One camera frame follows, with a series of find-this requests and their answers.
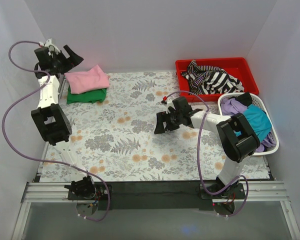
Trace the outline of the pink t-shirt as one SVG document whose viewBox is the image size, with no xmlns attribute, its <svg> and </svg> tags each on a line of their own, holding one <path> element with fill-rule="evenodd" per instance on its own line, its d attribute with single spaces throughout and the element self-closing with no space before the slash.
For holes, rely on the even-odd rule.
<svg viewBox="0 0 300 240">
<path fill-rule="evenodd" d="M 72 94 L 82 94 L 94 90 L 107 89 L 109 78 L 99 67 L 94 66 L 88 71 L 67 72 L 64 74 Z"/>
</svg>

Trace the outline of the green t-shirt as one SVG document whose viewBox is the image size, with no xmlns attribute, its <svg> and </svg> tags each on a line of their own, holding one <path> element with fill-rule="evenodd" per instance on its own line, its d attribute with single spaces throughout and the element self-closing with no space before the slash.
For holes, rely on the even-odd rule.
<svg viewBox="0 0 300 240">
<path fill-rule="evenodd" d="M 66 103 L 91 103 L 94 104 L 96 102 L 102 103 L 106 99 L 107 89 L 96 89 L 87 92 L 83 92 L 80 94 L 71 93 L 71 87 L 68 87 L 68 93 L 66 98 Z"/>
</svg>

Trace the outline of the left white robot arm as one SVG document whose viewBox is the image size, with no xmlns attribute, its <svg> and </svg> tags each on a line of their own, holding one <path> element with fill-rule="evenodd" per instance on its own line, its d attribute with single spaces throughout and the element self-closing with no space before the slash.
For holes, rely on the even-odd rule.
<svg viewBox="0 0 300 240">
<path fill-rule="evenodd" d="M 70 121 L 59 105 L 60 76 L 84 59 L 67 45 L 64 49 L 69 57 L 65 57 L 50 41 L 40 43 L 39 48 L 34 51 L 38 59 L 34 71 L 41 89 L 39 103 L 37 108 L 31 111 L 31 117 L 42 139 L 57 151 L 62 163 L 68 167 L 72 181 L 66 189 L 79 198 L 91 200 L 96 197 L 97 189 L 92 178 L 82 172 L 84 167 L 72 149 Z"/>
</svg>

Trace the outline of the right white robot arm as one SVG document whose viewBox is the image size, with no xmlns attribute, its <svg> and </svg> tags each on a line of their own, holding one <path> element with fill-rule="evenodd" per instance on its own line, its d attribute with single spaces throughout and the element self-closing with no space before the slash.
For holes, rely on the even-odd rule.
<svg viewBox="0 0 300 240">
<path fill-rule="evenodd" d="M 201 185 L 206 193 L 227 199 L 235 192 L 241 177 L 243 166 L 260 146 L 260 140 L 248 120 L 242 113 L 218 115 L 209 109 L 193 109 L 185 97 L 178 97 L 170 102 L 164 97 L 161 101 L 166 110 L 156 114 L 154 134 L 164 134 L 180 128 L 181 125 L 199 129 L 197 139 L 197 168 Z M 202 130 L 218 134 L 226 159 L 216 182 L 206 187 L 200 164 L 200 143 Z"/>
</svg>

